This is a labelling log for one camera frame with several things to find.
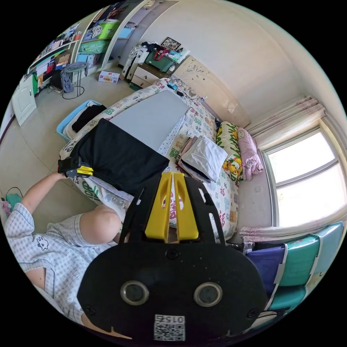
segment white door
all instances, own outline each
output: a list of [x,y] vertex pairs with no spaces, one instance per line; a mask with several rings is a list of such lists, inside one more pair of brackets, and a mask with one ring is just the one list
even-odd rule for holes
[[33,78],[29,77],[19,85],[12,95],[12,105],[19,125],[22,125],[29,115],[36,109],[33,93]]

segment pink pillow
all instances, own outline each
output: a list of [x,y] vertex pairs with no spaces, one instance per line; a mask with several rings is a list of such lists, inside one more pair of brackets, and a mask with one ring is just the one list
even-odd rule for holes
[[247,130],[237,128],[237,140],[239,143],[244,179],[250,181],[252,175],[257,175],[263,171],[257,145]]

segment nightstand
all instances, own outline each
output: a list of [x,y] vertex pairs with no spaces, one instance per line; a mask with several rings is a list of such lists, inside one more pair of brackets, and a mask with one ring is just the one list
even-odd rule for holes
[[131,83],[141,88],[146,88],[161,78],[169,77],[171,74],[171,71],[161,72],[156,67],[143,63],[137,66]]

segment patterned bedsheet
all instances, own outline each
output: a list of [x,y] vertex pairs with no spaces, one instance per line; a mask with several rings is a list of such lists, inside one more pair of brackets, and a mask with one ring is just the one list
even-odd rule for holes
[[[137,102],[141,102],[142,100],[164,90],[174,92],[172,89],[167,87],[167,80],[161,79],[152,86],[141,89],[129,97],[123,98],[113,104],[86,124],[77,135],[64,146],[60,151],[61,159],[65,159],[69,156],[69,153],[72,151],[75,144],[93,127],[95,127],[101,118],[110,120]],[[212,116],[212,114],[200,102],[193,101],[187,96],[183,96],[182,100],[189,106],[189,110],[186,112],[185,120],[172,145],[167,151],[166,156],[170,159],[170,163],[165,171],[182,172],[181,168],[176,164],[176,157],[189,137],[194,135],[200,136],[203,134],[213,141],[215,141],[216,138],[214,116]],[[124,220],[125,213],[130,205],[129,201],[115,195],[89,178],[74,178],[73,181],[87,197],[95,201],[97,204],[103,203],[113,208],[119,214],[121,220]],[[212,182],[205,184],[205,186],[217,207],[225,238],[229,239],[236,232],[239,183],[238,181],[233,182],[225,171],[221,170],[217,183]],[[176,204],[173,188],[171,192],[170,205],[170,226],[176,228]]]

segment headboard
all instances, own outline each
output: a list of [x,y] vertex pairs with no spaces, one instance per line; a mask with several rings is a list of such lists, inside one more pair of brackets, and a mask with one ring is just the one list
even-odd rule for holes
[[228,88],[204,65],[189,56],[174,72],[200,97],[207,97],[205,103],[222,121],[228,121],[244,128],[250,119],[238,100]]

